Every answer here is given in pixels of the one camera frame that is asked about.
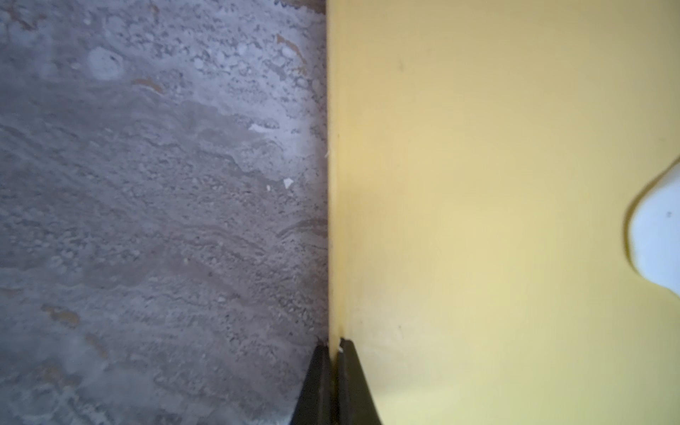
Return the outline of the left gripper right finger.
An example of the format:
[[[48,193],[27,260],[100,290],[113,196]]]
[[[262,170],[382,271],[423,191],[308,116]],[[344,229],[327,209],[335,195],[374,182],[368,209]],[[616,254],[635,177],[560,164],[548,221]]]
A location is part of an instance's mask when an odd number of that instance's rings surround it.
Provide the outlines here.
[[[338,351],[338,420],[342,425],[381,425],[359,354],[342,338]]]

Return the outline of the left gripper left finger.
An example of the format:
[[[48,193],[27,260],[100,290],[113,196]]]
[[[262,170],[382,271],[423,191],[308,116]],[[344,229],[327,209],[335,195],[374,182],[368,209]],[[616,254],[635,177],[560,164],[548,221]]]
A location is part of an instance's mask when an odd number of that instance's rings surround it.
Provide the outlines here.
[[[331,377],[329,347],[320,341],[313,350],[290,425],[331,425]]]

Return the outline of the yellow plastic tray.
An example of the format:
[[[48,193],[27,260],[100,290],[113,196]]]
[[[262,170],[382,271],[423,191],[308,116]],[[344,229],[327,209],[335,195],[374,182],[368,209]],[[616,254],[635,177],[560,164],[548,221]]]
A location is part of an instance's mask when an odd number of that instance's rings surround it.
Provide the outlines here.
[[[329,322],[385,424],[676,424],[624,250],[679,155],[676,1],[331,1]]]

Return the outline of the white dough piece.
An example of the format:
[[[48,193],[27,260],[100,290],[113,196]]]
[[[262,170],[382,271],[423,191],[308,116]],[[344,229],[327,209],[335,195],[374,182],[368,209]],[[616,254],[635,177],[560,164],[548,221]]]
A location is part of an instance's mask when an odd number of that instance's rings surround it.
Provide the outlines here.
[[[646,280],[679,293],[679,164],[635,203],[627,222],[630,262]]]

